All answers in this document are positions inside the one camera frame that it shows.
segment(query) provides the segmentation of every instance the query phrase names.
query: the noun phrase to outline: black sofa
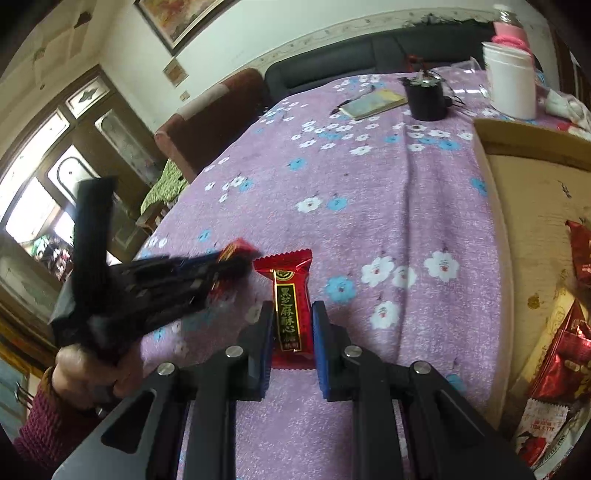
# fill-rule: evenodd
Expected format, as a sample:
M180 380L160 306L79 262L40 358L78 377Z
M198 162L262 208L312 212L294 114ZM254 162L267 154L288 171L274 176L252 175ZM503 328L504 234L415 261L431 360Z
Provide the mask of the black sofa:
M408 71L408 55L428 67L450 65L474 57L482 67L482 42L495 34L491 23L467 20L389 30L296 55L273 64L265 82L273 103L333 80L365 73Z

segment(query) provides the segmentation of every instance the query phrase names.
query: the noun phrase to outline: knitted sleeve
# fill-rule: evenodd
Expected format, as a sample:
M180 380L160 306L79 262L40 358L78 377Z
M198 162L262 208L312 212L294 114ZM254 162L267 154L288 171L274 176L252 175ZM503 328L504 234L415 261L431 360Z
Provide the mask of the knitted sleeve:
M37 464L46 478L100 422L94 411L78 411L57 396L51 386L52 372L50 368L43 375L29 418L14 441L23 460Z

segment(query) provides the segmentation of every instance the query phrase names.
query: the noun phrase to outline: human hand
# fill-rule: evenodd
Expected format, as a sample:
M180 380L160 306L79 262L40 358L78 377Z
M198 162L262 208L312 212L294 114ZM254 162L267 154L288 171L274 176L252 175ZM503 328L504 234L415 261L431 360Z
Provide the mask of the human hand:
M88 410L96 404L96 387L113 385L114 395L124 398L139 388L142 379L139 342L132 345L117 366L101 362L80 345L70 345L57 353L51 384L62 400L78 410Z

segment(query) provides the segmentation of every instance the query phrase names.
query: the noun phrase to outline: window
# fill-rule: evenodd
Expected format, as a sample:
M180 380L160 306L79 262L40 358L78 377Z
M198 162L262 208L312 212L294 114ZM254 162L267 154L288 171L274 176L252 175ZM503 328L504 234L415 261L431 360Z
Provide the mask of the window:
M47 177L75 205L78 182L97 179L99 176L72 145L47 172Z
M56 207L56 201L39 180L33 178L14 207L6 231L19 244L35 240Z
M107 139L138 177L151 187L156 184L162 171L142 145L129 133L113 110L109 110L95 122L95 127Z
M6 214L18 189L41 164L43 155L69 126L68 121L57 110L22 149L0 181L0 218Z
M63 212L61 214L61 216L56 222L53 231L64 242L67 242L70 245L74 245L74 220L72 220L72 217L68 215L67 212ZM108 265L116 265L120 263L121 262L117 257L114 257L113 255L111 255L111 253L107 252Z
M68 100L66 106L76 118L80 118L91 106L109 93L109 87L99 77L82 87Z

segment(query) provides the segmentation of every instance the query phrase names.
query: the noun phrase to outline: book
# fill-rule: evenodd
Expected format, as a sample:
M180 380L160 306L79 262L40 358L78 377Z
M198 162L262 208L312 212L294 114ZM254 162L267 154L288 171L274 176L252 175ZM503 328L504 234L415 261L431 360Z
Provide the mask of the book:
M339 110L354 120L361 120L376 113L385 112L386 110L404 105L405 103L407 103L405 96L382 88L368 93L357 100L352 100L340 107Z

